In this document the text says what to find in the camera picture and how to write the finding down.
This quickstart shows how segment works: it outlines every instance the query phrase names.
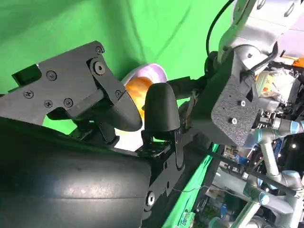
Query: hex screw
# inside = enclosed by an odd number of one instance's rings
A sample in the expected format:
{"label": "hex screw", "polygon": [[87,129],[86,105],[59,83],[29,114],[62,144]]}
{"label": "hex screw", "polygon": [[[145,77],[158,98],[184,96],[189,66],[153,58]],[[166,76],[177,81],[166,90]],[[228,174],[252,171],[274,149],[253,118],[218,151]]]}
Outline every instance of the hex screw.
{"label": "hex screw", "polygon": [[47,71],[47,79],[50,81],[55,81],[57,79],[57,74],[55,73],[55,71]]}
{"label": "hex screw", "polygon": [[53,102],[51,100],[45,100],[44,101],[44,106],[46,108],[51,108],[51,107],[53,107]]}
{"label": "hex screw", "polygon": [[71,98],[66,98],[64,101],[63,101],[63,104],[65,105],[65,107],[67,108],[70,108],[73,106],[73,101]]}
{"label": "hex screw", "polygon": [[27,99],[31,99],[34,96],[34,93],[31,90],[26,90],[23,92],[23,96]]}

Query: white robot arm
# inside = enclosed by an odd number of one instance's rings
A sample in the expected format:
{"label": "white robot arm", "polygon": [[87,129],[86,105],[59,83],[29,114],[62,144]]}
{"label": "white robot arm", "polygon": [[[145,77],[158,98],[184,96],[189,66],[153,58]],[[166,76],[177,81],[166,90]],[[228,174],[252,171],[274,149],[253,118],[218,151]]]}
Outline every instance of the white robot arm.
{"label": "white robot arm", "polygon": [[233,49],[245,69],[256,66],[270,55],[278,38],[295,23],[302,9],[302,0],[238,0],[232,25],[219,43],[218,62],[222,63]]}

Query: black bracket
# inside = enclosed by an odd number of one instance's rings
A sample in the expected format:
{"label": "black bracket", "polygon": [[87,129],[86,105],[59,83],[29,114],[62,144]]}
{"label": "black bracket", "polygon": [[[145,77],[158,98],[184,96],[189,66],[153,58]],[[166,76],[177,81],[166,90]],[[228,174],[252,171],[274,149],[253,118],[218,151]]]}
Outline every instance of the black bracket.
{"label": "black bracket", "polygon": [[103,53],[94,41],[17,72],[19,88],[0,98],[0,116],[37,125],[46,115],[55,120],[97,116],[120,130],[139,130],[138,110]]}

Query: bolt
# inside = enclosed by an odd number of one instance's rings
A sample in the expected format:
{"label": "bolt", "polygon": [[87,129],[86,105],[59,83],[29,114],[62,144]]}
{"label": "bolt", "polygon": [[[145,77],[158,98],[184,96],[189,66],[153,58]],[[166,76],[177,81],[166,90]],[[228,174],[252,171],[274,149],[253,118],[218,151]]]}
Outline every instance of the bolt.
{"label": "bolt", "polygon": [[57,74],[54,71],[49,70],[47,71],[47,79],[50,81],[55,81],[57,79]]}
{"label": "bolt", "polygon": [[53,107],[53,102],[51,100],[45,100],[44,101],[44,106],[46,108],[51,108],[51,107]]}
{"label": "bolt", "polygon": [[246,106],[246,101],[241,101],[241,106],[245,107]]}
{"label": "bolt", "polygon": [[231,123],[232,123],[233,125],[236,125],[236,124],[238,123],[238,121],[237,121],[236,118],[232,118],[232,119],[231,119]]}
{"label": "bolt", "polygon": [[98,75],[103,75],[105,73],[104,65],[101,62],[95,62],[94,71]]}
{"label": "bolt", "polygon": [[66,98],[64,101],[63,101],[63,104],[65,105],[65,107],[67,108],[70,108],[73,106],[73,101],[71,98]]}
{"label": "bolt", "polygon": [[116,90],[116,92],[115,92],[116,97],[120,97],[121,94],[122,94],[122,92],[120,92],[119,90]]}
{"label": "bolt", "polygon": [[155,194],[152,191],[148,192],[146,204],[148,207],[152,206],[155,203]]}
{"label": "bolt", "polygon": [[258,201],[261,205],[267,205],[269,203],[270,197],[266,193],[261,192],[258,196]]}
{"label": "bolt", "polygon": [[34,96],[34,93],[31,90],[26,90],[23,92],[23,96],[27,99],[31,99]]}
{"label": "bolt", "polygon": [[101,55],[102,53],[104,53],[105,51],[102,49],[102,47],[100,46],[97,46],[96,49],[95,49],[96,53]]}

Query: green screen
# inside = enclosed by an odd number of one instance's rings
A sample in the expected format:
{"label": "green screen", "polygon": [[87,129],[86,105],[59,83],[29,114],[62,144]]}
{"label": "green screen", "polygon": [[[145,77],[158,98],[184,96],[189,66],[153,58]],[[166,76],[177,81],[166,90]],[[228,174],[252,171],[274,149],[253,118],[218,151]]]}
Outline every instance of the green screen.
{"label": "green screen", "polygon": [[[158,63],[169,79],[204,73],[205,39],[225,0],[11,0],[0,3],[0,94],[17,86],[12,74],[93,40],[122,79],[144,63]],[[210,50],[230,24],[230,10],[214,28]],[[70,133],[71,121],[44,125]]]}

